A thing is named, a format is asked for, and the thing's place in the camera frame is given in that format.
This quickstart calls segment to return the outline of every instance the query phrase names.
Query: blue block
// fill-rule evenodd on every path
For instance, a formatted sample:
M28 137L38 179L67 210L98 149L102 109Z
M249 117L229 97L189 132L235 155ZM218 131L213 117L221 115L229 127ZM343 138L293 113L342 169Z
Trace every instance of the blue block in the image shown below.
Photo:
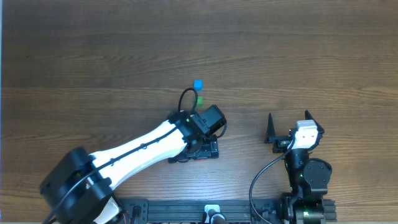
M203 89L203 80L195 80L193 82L193 88L196 91L201 91Z

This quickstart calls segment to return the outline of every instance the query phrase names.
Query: green block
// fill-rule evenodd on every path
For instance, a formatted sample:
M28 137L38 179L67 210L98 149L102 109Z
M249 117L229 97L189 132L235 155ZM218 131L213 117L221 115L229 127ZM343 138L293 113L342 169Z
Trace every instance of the green block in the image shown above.
M197 106L203 106L203 96L198 96Z

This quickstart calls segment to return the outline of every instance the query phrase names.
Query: small block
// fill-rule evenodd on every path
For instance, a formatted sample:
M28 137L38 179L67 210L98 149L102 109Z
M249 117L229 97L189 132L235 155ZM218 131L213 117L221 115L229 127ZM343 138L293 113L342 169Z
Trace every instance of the small block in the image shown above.
M203 105L203 96L198 96L198 106L202 106Z
M193 82L193 88L196 91L201 91L203 89L203 80L195 80Z

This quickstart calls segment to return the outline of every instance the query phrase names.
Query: wood surface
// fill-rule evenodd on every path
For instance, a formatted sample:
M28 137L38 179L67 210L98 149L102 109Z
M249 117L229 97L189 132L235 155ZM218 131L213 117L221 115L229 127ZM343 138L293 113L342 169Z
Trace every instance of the wood surface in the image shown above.
M398 220L398 1L4 0L0 211L42 221L39 184L77 146L109 149L154 129L202 79L229 126L216 160L159 162L120 197L248 199L309 110L312 157L333 166L340 221ZM188 108L190 101L184 102ZM283 163L255 198L289 191Z

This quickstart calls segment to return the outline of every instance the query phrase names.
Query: wooden tabletop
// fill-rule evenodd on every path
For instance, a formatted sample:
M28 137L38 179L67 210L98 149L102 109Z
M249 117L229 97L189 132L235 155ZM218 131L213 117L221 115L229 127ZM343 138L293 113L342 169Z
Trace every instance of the wooden tabletop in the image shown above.
M119 197L248 199L309 110L326 133L340 221L398 220L398 1L5 0L2 221L42 221L39 184L77 146L94 152L157 127L202 79L228 120L220 158L161 161ZM188 108L190 100L185 102ZM254 198L289 191L282 162Z

